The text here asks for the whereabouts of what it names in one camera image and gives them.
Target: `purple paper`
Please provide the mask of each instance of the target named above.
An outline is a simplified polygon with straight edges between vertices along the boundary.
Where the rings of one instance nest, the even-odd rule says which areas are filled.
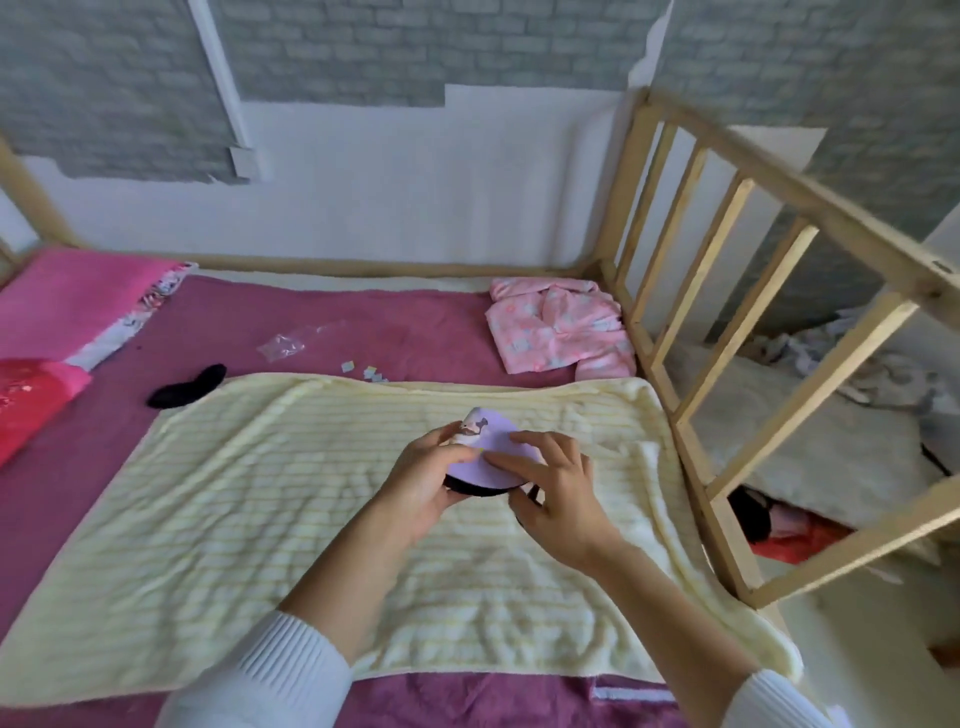
[[[540,462],[539,450],[530,445],[515,443],[510,439],[510,433],[516,430],[516,425],[499,412],[474,407],[464,418],[461,432],[454,435],[451,440],[472,448],[521,455]],[[454,463],[446,471],[470,485],[490,490],[505,491],[527,482],[519,475],[495,468],[483,457],[471,463]]]

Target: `plastic bag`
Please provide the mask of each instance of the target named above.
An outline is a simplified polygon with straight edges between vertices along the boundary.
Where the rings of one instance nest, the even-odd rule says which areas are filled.
[[[257,347],[256,350],[262,353],[268,362],[273,363],[302,352],[307,347],[316,344],[322,335],[330,333],[332,329],[344,323],[344,321],[337,321],[333,324],[320,326],[311,324],[295,328],[289,333],[277,334],[266,344]]]

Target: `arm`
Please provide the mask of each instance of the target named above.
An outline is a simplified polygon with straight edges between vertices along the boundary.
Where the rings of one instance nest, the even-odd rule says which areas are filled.
[[[174,692],[159,728],[331,726],[349,690],[349,665],[392,589],[407,550],[465,496],[446,469],[478,450],[440,447],[459,423],[428,432],[399,456],[379,492],[313,566],[220,663]]]
[[[737,710],[742,707],[745,683],[750,691],[762,690],[753,687],[760,670],[754,657],[689,601],[641,549],[627,543],[593,493],[593,467],[576,440],[556,432],[518,432],[512,438],[538,448],[544,461],[484,454],[498,468],[543,489],[543,505],[519,489],[511,491],[510,507],[520,525],[557,561],[594,579],[607,593],[650,653],[690,725],[720,726],[734,712],[732,704]],[[809,707],[814,716],[813,722],[798,722],[790,713],[780,725],[828,725],[798,692],[788,685],[778,689],[777,700],[782,702],[787,690],[790,700],[804,701],[804,709]],[[738,712],[741,716],[750,716],[750,724],[778,725],[762,722],[756,710]],[[817,722],[817,716],[823,722]]]

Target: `pink pajamas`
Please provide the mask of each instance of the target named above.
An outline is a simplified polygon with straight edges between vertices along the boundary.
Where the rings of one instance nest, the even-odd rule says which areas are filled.
[[[575,378],[634,376],[620,306],[591,280],[494,279],[487,322],[509,374],[579,362]]]

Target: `right hand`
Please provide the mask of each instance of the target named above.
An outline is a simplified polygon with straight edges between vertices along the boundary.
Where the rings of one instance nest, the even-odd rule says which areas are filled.
[[[537,448],[544,461],[484,452],[491,465],[543,490],[543,505],[519,488],[510,492],[516,519],[557,561],[589,575],[598,561],[625,543],[593,493],[593,463],[580,452],[575,439],[559,432],[514,432],[510,439]]]

